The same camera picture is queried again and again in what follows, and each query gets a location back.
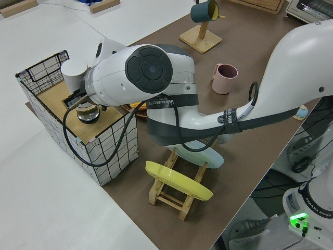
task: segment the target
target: wire mesh basket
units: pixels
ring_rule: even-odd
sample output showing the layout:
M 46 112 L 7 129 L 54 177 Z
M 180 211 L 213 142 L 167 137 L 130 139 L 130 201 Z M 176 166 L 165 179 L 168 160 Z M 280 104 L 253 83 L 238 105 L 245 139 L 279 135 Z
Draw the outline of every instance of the wire mesh basket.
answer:
M 61 115 L 50 107 L 47 103 L 48 100 L 42 99 L 44 93 L 51 90 L 54 91 L 56 87 L 59 88 L 60 85 L 64 83 L 60 67 L 62 63 L 68 59 L 69 56 L 67 51 L 61 51 L 28 69 L 17 73 L 16 78 L 27 96 L 35 114 L 43 123 L 45 129 L 51 135 L 53 140 L 72 158 L 74 158 L 99 185 L 105 185 L 115 178 L 130 162 L 138 157 L 136 117 L 134 116 L 131 120 L 116 155 L 108 164 L 98 168 L 91 167 L 75 157 L 67 145 L 63 134 L 63 116 L 59 117 Z M 75 134 L 76 131 L 69 128 L 69 126 L 67 127 L 67 135 L 72 146 L 83 159 L 93 164 L 101 164 L 111 156 L 129 116 L 129 113 L 122 114 L 119 112 L 116 118 L 112 117 L 112 119 L 110 119 L 112 120 L 110 124 L 105 125 L 102 129 L 100 128 L 100 130 L 94 131 L 95 134 L 93 134 L 88 141 L 80 139 L 81 136 Z M 79 121 L 78 124 L 79 126 L 89 126 L 89 124 L 80 124 Z

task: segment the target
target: white plate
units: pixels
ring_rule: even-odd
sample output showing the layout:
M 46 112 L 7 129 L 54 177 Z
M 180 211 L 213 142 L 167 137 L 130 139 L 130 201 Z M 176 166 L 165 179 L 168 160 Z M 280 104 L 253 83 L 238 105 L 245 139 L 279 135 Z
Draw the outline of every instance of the white plate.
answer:
M 205 146 L 199 141 L 186 142 L 185 144 L 190 148 L 202 148 Z M 207 168 L 219 168 L 224 163 L 223 157 L 210 147 L 201 152 L 188 151 L 181 144 L 167 146 L 167 148 L 171 151 L 176 148 L 176 155 L 199 166 L 207 162 Z

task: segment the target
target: brown table surface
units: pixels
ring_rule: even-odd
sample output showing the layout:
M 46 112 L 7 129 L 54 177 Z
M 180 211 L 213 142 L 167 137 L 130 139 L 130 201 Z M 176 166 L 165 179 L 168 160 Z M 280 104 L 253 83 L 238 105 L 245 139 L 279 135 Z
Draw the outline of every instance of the brown table surface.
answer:
M 250 84 L 253 81 L 260 83 L 275 45 L 290 30 L 302 25 L 300 21 L 285 17 L 287 3 L 278 15 L 225 0 L 218 4 L 220 15 L 225 15 L 226 19 L 210 22 L 208 30 L 220 36 L 222 43 L 204 55 L 179 40 L 180 34 L 196 25 L 189 15 L 136 43 L 173 44 L 193 57 L 199 111 L 204 114 L 246 104 Z M 232 64 L 239 72 L 235 86 L 227 95 L 218 95 L 211 89 L 212 72 L 217 63 Z M 145 171 L 145 161 L 164 164 L 170 151 L 147 135 L 145 120 L 138 119 L 137 124 L 139 157 L 104 189 L 159 249 L 169 250 L 209 249 L 301 122 L 290 118 L 247 130 L 235 134 L 227 144 L 217 146 L 225 163 L 219 169 L 207 169 L 201 182 L 214 195 L 207 202 L 195 200 L 185 221 L 179 220 L 178 210 L 167 204 L 158 201 L 153 206 L 148 203 L 154 179 Z M 177 161 L 175 169 L 190 177 L 197 171 L 197 167 L 182 159 Z

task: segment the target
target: white table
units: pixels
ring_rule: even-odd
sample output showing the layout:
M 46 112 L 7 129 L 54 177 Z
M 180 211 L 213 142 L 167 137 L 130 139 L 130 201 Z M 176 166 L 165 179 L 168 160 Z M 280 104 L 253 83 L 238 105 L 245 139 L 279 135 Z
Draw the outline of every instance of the white table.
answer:
M 75 0 L 38 2 L 0 16 L 0 249 L 156 249 L 47 134 L 14 75 L 63 49 L 91 64 L 103 36 L 129 45 L 193 2 L 122 0 L 94 15 Z

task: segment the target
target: black grid pattern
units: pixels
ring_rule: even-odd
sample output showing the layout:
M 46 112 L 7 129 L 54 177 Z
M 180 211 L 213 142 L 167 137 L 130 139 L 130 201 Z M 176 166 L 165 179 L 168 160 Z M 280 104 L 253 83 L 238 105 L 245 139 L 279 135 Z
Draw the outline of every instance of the black grid pattern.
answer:
M 66 51 L 59 52 L 16 74 L 16 78 L 29 99 L 36 115 L 53 140 L 74 158 L 97 183 L 104 185 L 115 178 L 131 161 L 138 157 L 136 117 L 131 120 L 121 146 L 110 163 L 99 168 L 94 168 L 83 164 L 77 159 L 66 143 L 62 131 L 62 121 L 60 121 L 37 96 L 42 91 L 63 80 L 60 67 L 67 59 L 69 59 L 69 57 Z M 77 140 L 76 136 L 69 130 L 67 130 L 67 135 L 72 146 L 82 158 L 91 163 L 100 164 L 111 156 L 129 116 L 130 114 L 121 117 L 87 145 Z

